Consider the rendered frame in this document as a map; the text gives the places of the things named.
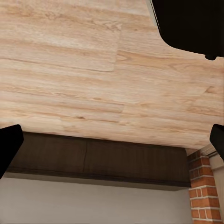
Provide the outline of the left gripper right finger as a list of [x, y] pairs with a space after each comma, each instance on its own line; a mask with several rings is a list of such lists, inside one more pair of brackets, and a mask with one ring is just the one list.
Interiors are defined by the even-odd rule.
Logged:
[[210, 142], [224, 160], [224, 126], [214, 124], [210, 134]]

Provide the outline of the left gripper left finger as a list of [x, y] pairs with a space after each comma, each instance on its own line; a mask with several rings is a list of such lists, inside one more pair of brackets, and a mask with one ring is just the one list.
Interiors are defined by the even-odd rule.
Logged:
[[19, 124], [0, 129], [0, 179], [24, 142]]

